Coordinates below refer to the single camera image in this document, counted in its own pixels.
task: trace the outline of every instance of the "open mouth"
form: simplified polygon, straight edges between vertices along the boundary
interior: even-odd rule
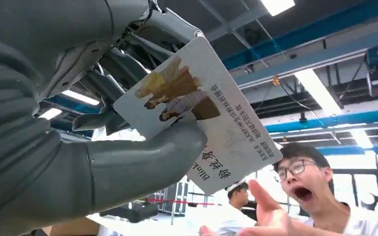
[[[293,193],[302,201],[309,201],[312,199],[312,192],[303,187],[296,188],[293,190]]]

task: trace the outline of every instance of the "cable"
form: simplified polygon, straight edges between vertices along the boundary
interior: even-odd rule
[[[269,88],[267,89],[266,94],[264,95],[263,100],[261,100],[259,106],[257,106],[256,109],[259,109],[259,108],[263,105],[263,103],[264,103],[264,101],[266,100],[267,95],[269,95],[269,92],[270,92],[270,90],[272,89],[272,87],[273,87],[272,85],[269,86]]]
[[[356,79],[357,74],[360,71],[360,69],[363,66],[363,64],[364,64],[365,61],[366,61],[366,57],[363,58],[363,61],[360,63],[359,67],[357,68],[356,72],[354,73],[354,76],[351,79],[351,81],[349,82],[349,84],[347,85],[346,89],[344,89],[344,91],[341,93],[341,95],[338,96],[338,101],[341,101],[341,99],[346,95],[346,93],[348,92],[348,90],[350,89],[350,87],[353,85],[353,82]]]
[[[115,44],[115,47],[116,48],[119,48],[127,39],[127,37],[131,34],[131,33],[134,33],[134,34],[138,34],[139,32],[141,32],[143,29],[146,29],[146,27],[144,27],[144,25],[147,23],[147,21],[151,18],[151,16],[153,15],[153,10],[154,10],[154,6],[155,4],[152,2],[152,1],[149,1],[149,15],[144,19],[144,20],[138,20],[136,22],[142,22],[141,25],[137,28],[137,30],[135,31],[132,31],[129,29],[129,27],[127,27],[127,29],[129,30],[121,39],[119,39],[117,41],[117,43]]]
[[[311,109],[309,108],[308,106],[305,106],[304,104],[300,103],[298,100],[296,100],[292,95],[290,95],[290,93],[284,88],[283,84],[280,83],[280,86],[283,88],[284,92],[293,100],[295,101],[299,106],[303,107],[303,108],[306,108],[307,110],[309,110],[317,119],[318,121],[322,124],[323,127],[325,127],[325,124],[324,122],[321,121],[321,119],[319,118],[319,116]]]
[[[283,88],[284,92],[293,100],[295,101],[298,105],[300,105],[301,107],[303,108],[306,108],[308,109],[317,119],[318,121],[322,124],[322,127],[326,128],[327,126],[324,124],[324,122],[322,122],[322,120],[319,118],[319,116],[311,109],[309,108],[308,106],[305,106],[304,104],[300,103],[298,100],[296,100],[292,95],[290,95],[289,92],[287,92],[287,90],[284,88],[283,84],[280,83],[280,86]],[[337,141],[337,143],[341,144],[340,140],[337,138],[337,136],[334,134],[334,132],[330,132],[331,136],[333,137],[333,139],[335,141]]]

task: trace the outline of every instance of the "black hair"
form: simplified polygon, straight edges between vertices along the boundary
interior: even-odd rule
[[[172,119],[173,117],[178,117],[178,116],[180,115],[179,113],[172,112],[172,113],[169,113],[169,115],[170,115],[169,118],[164,119],[164,118],[163,118],[163,114],[164,114],[165,112],[167,112],[167,111],[163,111],[163,112],[160,114],[160,116],[158,117],[158,119],[159,119],[160,121],[168,121],[168,120]]]
[[[152,110],[156,108],[156,106],[152,104],[150,101],[146,102],[146,104],[144,104],[144,107],[147,108],[148,110]]]
[[[243,182],[241,183],[240,185],[238,185],[237,187],[235,187],[234,189],[232,189],[231,191],[228,192],[227,196],[228,196],[228,199],[231,200],[232,198],[232,195],[235,193],[235,192],[240,192],[241,190],[243,189],[248,189],[249,188],[249,185],[246,183],[246,182]]]
[[[321,152],[319,152],[315,147],[300,144],[300,143],[290,143],[283,148],[280,149],[283,159],[280,160],[279,162],[276,162],[273,164],[273,167],[276,172],[279,171],[279,165],[283,160],[289,160],[295,157],[308,157],[312,159],[316,166],[319,168],[324,168],[324,167],[331,167],[330,164],[328,163],[327,159],[322,155]],[[330,188],[331,192],[334,194],[334,182],[333,180],[330,180],[328,182],[328,187]]]

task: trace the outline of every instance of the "eyeglasses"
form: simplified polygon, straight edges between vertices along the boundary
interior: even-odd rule
[[[315,163],[308,160],[298,160],[291,163],[286,169],[279,169],[279,181],[282,182],[286,179],[287,171],[294,176],[302,173],[305,170],[305,166],[314,166]]]

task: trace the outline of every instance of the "blue steel beam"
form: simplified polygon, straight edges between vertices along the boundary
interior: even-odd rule
[[[358,146],[337,146],[337,147],[317,147],[323,155],[359,155],[364,154],[364,149]],[[378,154],[378,144],[368,150],[373,150]]]
[[[79,114],[98,114],[100,110],[98,106],[90,106],[85,103],[77,102],[73,98],[69,99],[61,95],[47,98],[45,101],[66,107],[69,110],[77,111]]]
[[[213,29],[212,31],[205,34],[205,37],[210,41],[214,41],[236,29],[246,25],[252,21],[255,21],[257,18],[264,16],[268,13],[265,8],[253,8],[245,12],[239,17],[236,17],[234,20],[228,22],[227,25],[222,24],[221,26]]]
[[[325,127],[335,126],[339,124],[374,123],[378,122],[378,111],[327,117],[321,118],[320,120],[324,123]],[[266,125],[265,127],[269,133],[282,133],[291,130],[323,128],[321,122],[317,119],[310,119],[306,123],[295,121],[282,124]]]
[[[358,24],[368,22],[378,17],[378,0],[367,0],[363,3],[328,16],[315,23],[309,24],[290,33],[275,37],[278,47],[272,41],[267,41],[253,47],[263,58],[280,53],[281,51],[302,45],[307,42],[325,37]],[[253,62],[255,58],[251,51],[245,50],[233,56],[222,59],[228,70]]]
[[[280,78],[283,78],[292,75],[294,72],[299,70],[322,67],[350,55],[360,55],[367,49],[376,46],[378,46],[378,32],[336,47],[332,47],[330,49],[325,49],[295,60],[287,60],[285,63],[280,65],[272,66],[242,77],[238,77],[236,82],[240,89],[253,87],[258,84],[262,84],[263,81],[270,80],[275,75],[279,75]]]

